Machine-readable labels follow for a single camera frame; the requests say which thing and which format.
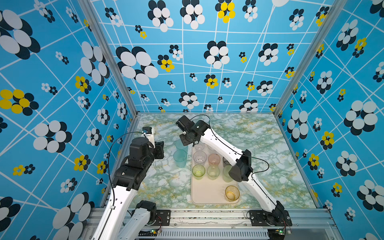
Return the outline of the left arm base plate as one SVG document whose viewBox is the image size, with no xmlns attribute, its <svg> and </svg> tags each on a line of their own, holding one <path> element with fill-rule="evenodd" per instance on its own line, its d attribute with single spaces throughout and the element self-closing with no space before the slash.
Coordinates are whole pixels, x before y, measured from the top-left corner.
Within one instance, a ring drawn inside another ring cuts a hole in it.
<svg viewBox="0 0 384 240">
<path fill-rule="evenodd" d="M 146 226 L 169 226 L 171 220 L 171 210 L 157 210 L 156 217 L 153 222 L 150 222 Z"/>
</svg>

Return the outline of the light green textured cup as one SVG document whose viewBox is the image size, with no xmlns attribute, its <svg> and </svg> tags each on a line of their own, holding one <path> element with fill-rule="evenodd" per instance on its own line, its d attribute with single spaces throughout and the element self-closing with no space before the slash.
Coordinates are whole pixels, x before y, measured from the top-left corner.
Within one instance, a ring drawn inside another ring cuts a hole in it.
<svg viewBox="0 0 384 240">
<path fill-rule="evenodd" d="M 231 178 L 231 176 L 229 175 L 229 172 L 231 170 L 232 166 L 231 165 L 227 165 L 223 168 L 223 180 L 226 182 L 226 183 L 230 183 L 233 179 Z"/>
</svg>

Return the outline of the dark grey plastic cup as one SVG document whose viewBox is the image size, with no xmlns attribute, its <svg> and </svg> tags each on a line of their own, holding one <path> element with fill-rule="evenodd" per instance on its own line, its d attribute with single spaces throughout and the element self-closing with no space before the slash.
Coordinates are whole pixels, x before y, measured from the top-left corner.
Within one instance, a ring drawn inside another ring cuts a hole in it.
<svg viewBox="0 0 384 240">
<path fill-rule="evenodd" d="M 229 161 L 227 161 L 225 158 L 223 158 L 223 166 L 226 167 L 226 166 L 230 166 L 231 164 L 229 163 Z"/>
</svg>

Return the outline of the pink textured plastic cup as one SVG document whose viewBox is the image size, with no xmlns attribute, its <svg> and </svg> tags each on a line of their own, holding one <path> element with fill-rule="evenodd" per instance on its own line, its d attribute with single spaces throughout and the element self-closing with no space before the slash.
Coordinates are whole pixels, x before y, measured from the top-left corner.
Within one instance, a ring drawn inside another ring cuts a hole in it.
<svg viewBox="0 0 384 240">
<path fill-rule="evenodd" d="M 221 162 L 221 157 L 218 154 L 210 154 L 208 161 L 210 167 L 218 167 Z"/>
</svg>

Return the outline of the amber yellow plastic cup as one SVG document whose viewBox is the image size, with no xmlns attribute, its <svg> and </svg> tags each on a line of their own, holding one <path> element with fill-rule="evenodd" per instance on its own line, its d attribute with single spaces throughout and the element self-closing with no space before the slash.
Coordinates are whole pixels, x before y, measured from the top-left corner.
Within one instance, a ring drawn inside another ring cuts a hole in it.
<svg viewBox="0 0 384 240">
<path fill-rule="evenodd" d="M 240 191 L 236 186 L 227 186 L 225 189 L 225 197 L 229 202 L 235 202 L 240 198 Z"/>
</svg>

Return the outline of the bright green plastic cup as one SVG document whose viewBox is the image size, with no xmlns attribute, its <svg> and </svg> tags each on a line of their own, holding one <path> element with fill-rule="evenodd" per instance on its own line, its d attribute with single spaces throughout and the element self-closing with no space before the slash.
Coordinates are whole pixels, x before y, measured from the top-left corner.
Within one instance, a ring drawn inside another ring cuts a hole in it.
<svg viewBox="0 0 384 240">
<path fill-rule="evenodd" d="M 206 173 L 206 169 L 203 165 L 196 164 L 192 168 L 192 174 L 194 179 L 201 180 Z"/>
</svg>

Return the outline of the teal textured cup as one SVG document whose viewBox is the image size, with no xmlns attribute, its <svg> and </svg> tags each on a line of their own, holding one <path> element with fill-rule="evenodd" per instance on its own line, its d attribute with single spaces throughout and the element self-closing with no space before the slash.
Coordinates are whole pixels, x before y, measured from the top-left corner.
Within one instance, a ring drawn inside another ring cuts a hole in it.
<svg viewBox="0 0 384 240">
<path fill-rule="evenodd" d="M 184 168 L 187 164 L 187 152 L 184 150 L 177 150 L 175 151 L 174 160 L 176 163 L 176 166 L 179 168 Z"/>
<path fill-rule="evenodd" d="M 178 139 L 176 142 L 175 142 L 175 146 L 178 150 L 183 150 L 183 151 L 186 151 L 188 149 L 188 146 L 184 146 L 184 144 L 182 143 L 182 141 L 180 139 Z"/>
</svg>

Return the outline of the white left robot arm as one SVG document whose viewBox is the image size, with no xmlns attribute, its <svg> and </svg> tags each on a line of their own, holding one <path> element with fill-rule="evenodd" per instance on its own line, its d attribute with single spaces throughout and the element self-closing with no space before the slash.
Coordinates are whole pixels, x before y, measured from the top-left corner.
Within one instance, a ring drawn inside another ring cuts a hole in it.
<svg viewBox="0 0 384 240">
<path fill-rule="evenodd" d="M 153 137 L 132 140 L 129 155 L 123 159 L 112 180 L 112 193 L 92 240 L 134 240 L 147 224 L 156 219 L 156 204 L 141 201 L 124 224 L 128 208 L 154 160 L 164 158 L 164 142 Z"/>
</svg>

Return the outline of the large clear plastic cup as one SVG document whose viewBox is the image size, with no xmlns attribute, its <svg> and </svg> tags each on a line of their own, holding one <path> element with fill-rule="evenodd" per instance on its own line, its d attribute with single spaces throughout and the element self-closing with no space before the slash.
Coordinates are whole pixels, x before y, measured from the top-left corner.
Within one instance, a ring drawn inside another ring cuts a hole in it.
<svg viewBox="0 0 384 240">
<path fill-rule="evenodd" d="M 197 151 L 193 154 L 193 160 L 196 165 L 204 165 L 207 161 L 207 154 L 203 151 Z"/>
</svg>

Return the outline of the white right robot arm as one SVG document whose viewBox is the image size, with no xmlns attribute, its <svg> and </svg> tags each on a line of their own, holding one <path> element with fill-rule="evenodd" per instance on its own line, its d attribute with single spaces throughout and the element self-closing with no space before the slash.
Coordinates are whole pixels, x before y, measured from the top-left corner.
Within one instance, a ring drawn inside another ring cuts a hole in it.
<svg viewBox="0 0 384 240">
<path fill-rule="evenodd" d="M 176 121 L 176 125 L 182 131 L 180 139 L 184 146 L 203 143 L 213 148 L 230 163 L 232 168 L 229 176 L 246 187 L 256 198 L 266 223 L 272 226 L 279 223 L 292 226 L 291 217 L 283 204 L 276 200 L 257 178 L 252 168 L 252 153 L 249 150 L 241 150 L 231 145 L 217 134 L 209 123 L 202 120 L 195 123 L 187 116 L 182 116 Z"/>
</svg>

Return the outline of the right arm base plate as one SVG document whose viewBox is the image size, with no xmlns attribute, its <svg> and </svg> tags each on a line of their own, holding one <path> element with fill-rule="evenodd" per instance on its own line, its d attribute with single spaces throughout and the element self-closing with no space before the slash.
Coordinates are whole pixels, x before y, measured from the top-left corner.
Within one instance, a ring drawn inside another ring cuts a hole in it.
<svg viewBox="0 0 384 240">
<path fill-rule="evenodd" d="M 288 211 L 269 213 L 264 210 L 250 210 L 247 216 L 253 227 L 291 227 L 293 225 Z"/>
</svg>

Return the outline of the pale green plastic cup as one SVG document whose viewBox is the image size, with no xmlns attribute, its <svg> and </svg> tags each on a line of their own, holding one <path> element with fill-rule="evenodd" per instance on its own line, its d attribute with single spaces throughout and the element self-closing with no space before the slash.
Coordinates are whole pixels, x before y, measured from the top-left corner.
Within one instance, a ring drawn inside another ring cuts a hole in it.
<svg viewBox="0 0 384 240">
<path fill-rule="evenodd" d="M 219 177 L 220 173 L 221 171 L 218 166 L 209 166 L 207 168 L 207 174 L 210 180 L 216 180 Z"/>
</svg>

